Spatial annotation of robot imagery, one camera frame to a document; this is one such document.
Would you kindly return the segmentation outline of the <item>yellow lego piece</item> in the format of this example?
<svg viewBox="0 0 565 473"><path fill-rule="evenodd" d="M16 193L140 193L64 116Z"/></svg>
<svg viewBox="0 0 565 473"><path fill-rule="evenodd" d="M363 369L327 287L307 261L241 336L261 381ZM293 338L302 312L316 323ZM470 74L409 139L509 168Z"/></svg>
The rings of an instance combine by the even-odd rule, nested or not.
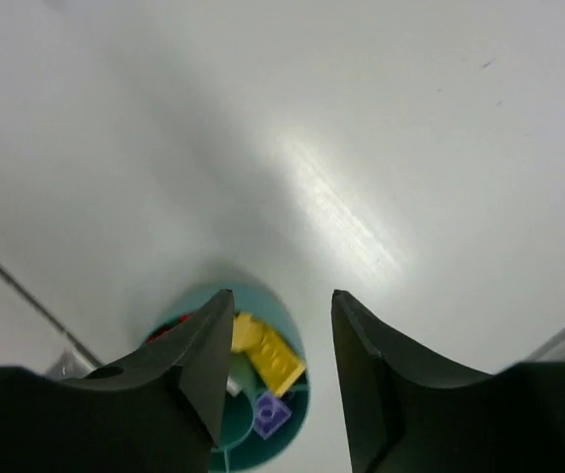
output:
<svg viewBox="0 0 565 473"><path fill-rule="evenodd" d="M232 346L233 353L242 353L260 344L264 325L251 313L241 311L234 317Z"/></svg>

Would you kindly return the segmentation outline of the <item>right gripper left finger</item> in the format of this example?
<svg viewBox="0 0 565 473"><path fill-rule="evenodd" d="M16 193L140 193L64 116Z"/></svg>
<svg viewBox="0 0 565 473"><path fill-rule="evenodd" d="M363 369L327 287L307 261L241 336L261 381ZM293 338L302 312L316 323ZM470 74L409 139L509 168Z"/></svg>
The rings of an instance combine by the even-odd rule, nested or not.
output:
<svg viewBox="0 0 565 473"><path fill-rule="evenodd" d="M221 434L234 296L82 378L0 368L0 472L205 472Z"/></svg>

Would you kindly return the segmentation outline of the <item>yellow lego plate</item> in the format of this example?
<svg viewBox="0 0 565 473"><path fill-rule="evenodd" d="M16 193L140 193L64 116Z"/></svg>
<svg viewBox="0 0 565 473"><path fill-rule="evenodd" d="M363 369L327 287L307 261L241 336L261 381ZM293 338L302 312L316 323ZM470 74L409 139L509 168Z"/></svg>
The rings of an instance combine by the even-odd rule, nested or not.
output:
<svg viewBox="0 0 565 473"><path fill-rule="evenodd" d="M247 348L247 357L267 389L282 397L305 373L306 364L271 327L259 323L259 339Z"/></svg>

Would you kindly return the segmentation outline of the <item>red lego piece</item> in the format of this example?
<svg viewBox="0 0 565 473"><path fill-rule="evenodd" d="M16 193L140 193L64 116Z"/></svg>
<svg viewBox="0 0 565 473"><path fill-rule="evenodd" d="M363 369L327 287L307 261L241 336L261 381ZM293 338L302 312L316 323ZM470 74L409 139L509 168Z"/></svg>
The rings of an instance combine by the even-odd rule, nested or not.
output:
<svg viewBox="0 0 565 473"><path fill-rule="evenodd" d="M159 326L158 328L156 328L153 332L151 332L149 334L149 336L145 339L145 343L146 344L152 343L153 341L157 340L162 335L164 335L166 332L169 332L173 328L175 328L176 326L179 326L182 323L186 322L189 318L191 318L191 316L192 316L192 313L188 312L188 313L181 314L181 315L169 320L166 323L163 323L161 326Z"/></svg>

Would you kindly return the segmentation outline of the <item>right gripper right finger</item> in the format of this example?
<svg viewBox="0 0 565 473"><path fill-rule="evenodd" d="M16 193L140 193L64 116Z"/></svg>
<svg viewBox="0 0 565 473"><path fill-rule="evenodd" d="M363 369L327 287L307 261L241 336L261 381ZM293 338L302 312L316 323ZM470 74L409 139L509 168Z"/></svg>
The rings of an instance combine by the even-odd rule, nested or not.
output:
<svg viewBox="0 0 565 473"><path fill-rule="evenodd" d="M565 472L565 361L481 372L342 290L331 323L354 471Z"/></svg>

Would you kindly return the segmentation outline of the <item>purple lego block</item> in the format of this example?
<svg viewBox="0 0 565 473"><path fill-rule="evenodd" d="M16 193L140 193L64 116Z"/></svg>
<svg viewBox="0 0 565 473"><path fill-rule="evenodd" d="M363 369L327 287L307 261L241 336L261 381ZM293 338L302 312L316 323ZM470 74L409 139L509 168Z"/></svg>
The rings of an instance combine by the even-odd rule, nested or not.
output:
<svg viewBox="0 0 565 473"><path fill-rule="evenodd" d="M291 409L270 391L256 400L253 429L262 438L269 439L292 417Z"/></svg>

